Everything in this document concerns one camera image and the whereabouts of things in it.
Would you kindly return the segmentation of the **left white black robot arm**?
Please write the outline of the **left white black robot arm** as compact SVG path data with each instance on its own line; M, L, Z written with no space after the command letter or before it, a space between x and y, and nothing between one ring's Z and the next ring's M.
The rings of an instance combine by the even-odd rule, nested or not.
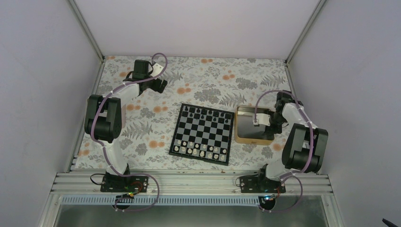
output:
M127 105L148 88L162 93L167 81L159 76L165 70L166 66L154 61L136 60L121 85L106 95L91 95L87 99L84 131L101 145L108 164L106 172L115 175L113 186L121 192L128 190L132 181L118 139L125 127Z

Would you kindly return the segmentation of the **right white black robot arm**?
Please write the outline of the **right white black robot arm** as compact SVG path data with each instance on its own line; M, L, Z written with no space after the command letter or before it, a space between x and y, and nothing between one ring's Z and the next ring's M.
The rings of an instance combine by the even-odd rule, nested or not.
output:
M275 110L259 113L255 106L253 124L264 125L265 133L273 136L282 132L282 124L288 123L291 131L279 161L267 164L265 175L257 178L256 186L261 192L274 187L274 181L301 173L317 173L323 164L328 142L328 132L316 126L305 113L304 105L290 91L275 90Z

